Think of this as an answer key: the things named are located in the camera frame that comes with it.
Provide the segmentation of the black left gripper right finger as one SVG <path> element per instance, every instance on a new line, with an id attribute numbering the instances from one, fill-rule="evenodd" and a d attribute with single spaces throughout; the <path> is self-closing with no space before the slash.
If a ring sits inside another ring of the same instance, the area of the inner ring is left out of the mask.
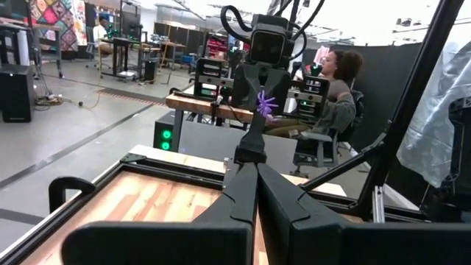
<path id="1" fill-rule="evenodd" d="M 269 265 L 471 265 L 471 225 L 354 223 L 266 164 L 258 203 Z"/>

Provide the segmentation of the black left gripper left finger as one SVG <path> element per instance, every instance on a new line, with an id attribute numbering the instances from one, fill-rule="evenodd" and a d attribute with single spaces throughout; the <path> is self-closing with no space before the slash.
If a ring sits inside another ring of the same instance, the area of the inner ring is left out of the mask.
<path id="1" fill-rule="evenodd" d="M 246 163 L 192 222 L 92 222 L 61 247 L 63 265 L 252 265 L 258 170 Z"/>

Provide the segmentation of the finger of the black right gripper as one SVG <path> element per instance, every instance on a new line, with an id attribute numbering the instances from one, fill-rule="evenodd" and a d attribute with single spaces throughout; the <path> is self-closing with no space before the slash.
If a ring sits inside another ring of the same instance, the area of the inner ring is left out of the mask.
<path id="1" fill-rule="evenodd" d="M 265 100 L 269 102 L 273 113 L 282 113 L 286 103 L 287 93 L 291 87 L 290 73 L 283 69 L 270 68 L 268 70 L 267 80 L 263 87 Z"/>
<path id="2" fill-rule="evenodd" d="M 231 105 L 249 110 L 259 122 L 265 122 L 265 92 L 261 77 L 266 76 L 263 66 L 239 66 L 235 71 Z"/>

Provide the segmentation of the purple plastic spider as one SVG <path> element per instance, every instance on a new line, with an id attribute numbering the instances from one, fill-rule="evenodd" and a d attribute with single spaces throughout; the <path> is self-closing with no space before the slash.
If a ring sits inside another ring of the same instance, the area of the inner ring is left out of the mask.
<path id="1" fill-rule="evenodd" d="M 274 121 L 273 110 L 278 108 L 279 105 L 275 104 L 275 98 L 267 99 L 265 97 L 265 91 L 261 91 L 257 95 L 258 106 L 257 112 L 262 115 L 267 121 Z"/>

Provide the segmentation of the red tool cabinet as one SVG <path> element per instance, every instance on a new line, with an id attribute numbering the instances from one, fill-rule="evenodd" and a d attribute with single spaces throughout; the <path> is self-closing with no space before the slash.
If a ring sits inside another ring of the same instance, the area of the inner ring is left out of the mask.
<path id="1" fill-rule="evenodd" d="M 206 41 L 207 57 L 225 57 L 228 52 L 228 39 L 226 36 L 210 36 Z"/>

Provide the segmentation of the small wooden side table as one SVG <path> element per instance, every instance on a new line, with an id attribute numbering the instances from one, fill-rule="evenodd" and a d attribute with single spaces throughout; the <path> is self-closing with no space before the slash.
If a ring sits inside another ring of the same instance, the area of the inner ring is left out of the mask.
<path id="1" fill-rule="evenodd" d="M 160 48 L 160 64 L 161 68 L 170 68 L 175 70 L 175 64 L 183 63 L 183 55 L 185 46 L 180 43 L 174 43 L 171 41 L 159 42 Z"/>

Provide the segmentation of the person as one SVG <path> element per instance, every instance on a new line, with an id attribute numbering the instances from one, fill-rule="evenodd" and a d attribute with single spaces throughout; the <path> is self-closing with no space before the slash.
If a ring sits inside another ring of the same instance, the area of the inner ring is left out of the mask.
<path id="1" fill-rule="evenodd" d="M 356 51 L 333 50 L 324 59 L 321 77 L 329 80 L 324 110 L 318 121 L 278 118 L 266 122 L 264 133 L 288 138 L 291 133 L 325 134 L 330 130 L 342 133 L 356 116 L 356 106 L 349 87 L 363 65 L 363 57 Z"/>
<path id="2" fill-rule="evenodd" d="M 99 24 L 93 28 L 93 41 L 96 50 L 103 55 L 110 55 L 113 53 L 113 46 L 111 43 L 104 42 L 107 39 L 107 23 L 106 16 L 99 16 Z"/>

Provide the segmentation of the black computer green lights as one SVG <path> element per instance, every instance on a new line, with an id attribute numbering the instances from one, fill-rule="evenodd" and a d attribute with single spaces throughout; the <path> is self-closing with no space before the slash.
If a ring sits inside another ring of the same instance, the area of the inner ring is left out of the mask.
<path id="1" fill-rule="evenodd" d="M 184 112 L 172 110 L 155 121 L 153 147 L 178 152 Z"/>

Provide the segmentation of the black grey office chair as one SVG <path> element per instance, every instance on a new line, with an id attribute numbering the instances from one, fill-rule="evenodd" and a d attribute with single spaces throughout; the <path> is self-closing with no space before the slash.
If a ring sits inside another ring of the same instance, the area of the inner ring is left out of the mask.
<path id="1" fill-rule="evenodd" d="M 364 120 L 364 94 L 352 90 L 352 95 L 356 107 L 356 116 L 353 121 L 342 133 L 335 130 L 331 130 L 327 134 L 303 133 L 301 139 L 297 142 L 293 158 L 296 169 L 290 174 L 308 178 L 308 173 L 300 171 L 302 166 L 333 168 L 339 164 L 339 143 L 348 142 Z"/>

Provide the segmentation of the black equipment stand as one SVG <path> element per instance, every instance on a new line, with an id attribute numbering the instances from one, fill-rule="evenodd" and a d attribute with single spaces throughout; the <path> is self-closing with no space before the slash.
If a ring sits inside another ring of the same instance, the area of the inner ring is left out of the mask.
<path id="1" fill-rule="evenodd" d="M 450 103 L 454 126 L 450 173 L 425 193 L 420 210 L 433 222 L 471 222 L 471 96 Z"/>

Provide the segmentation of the clear plastic sheet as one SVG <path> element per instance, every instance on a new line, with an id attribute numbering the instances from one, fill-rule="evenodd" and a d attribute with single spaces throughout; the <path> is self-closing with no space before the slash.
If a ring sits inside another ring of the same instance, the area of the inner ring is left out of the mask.
<path id="1" fill-rule="evenodd" d="M 451 102 L 471 96 L 471 41 L 449 41 L 432 74 L 397 151 L 407 169 L 435 188 L 450 173 L 454 128 Z"/>

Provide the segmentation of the colourful patchwork quilt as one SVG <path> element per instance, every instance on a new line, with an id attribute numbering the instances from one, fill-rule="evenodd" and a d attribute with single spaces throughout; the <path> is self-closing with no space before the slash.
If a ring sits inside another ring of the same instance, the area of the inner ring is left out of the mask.
<path id="1" fill-rule="evenodd" d="M 62 51 L 87 46 L 84 0 L 30 0 L 33 24 L 59 27 Z"/>

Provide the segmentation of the black computer tower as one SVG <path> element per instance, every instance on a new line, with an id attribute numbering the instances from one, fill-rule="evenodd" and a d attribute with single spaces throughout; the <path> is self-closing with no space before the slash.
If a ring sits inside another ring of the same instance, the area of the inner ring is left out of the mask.
<path id="1" fill-rule="evenodd" d="M 30 66 L 0 68 L 0 109 L 4 122 L 27 123 L 35 112 L 35 91 Z"/>

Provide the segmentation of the silver aluminium bracket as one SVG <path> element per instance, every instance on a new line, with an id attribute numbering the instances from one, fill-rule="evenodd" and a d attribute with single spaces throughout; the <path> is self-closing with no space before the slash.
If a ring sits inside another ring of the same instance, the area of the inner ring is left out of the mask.
<path id="1" fill-rule="evenodd" d="M 384 223 L 386 221 L 382 186 L 375 186 L 372 192 L 372 217 L 374 223 Z"/>

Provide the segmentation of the black frame clamp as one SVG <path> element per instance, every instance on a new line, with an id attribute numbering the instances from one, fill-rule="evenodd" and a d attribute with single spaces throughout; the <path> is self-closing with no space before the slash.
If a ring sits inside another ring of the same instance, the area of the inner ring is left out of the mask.
<path id="1" fill-rule="evenodd" d="M 48 187 L 49 192 L 49 213 L 53 213 L 66 201 L 67 190 L 78 190 L 84 195 L 89 195 L 96 190 L 96 186 L 88 181 L 78 177 L 62 176 L 57 177 Z"/>

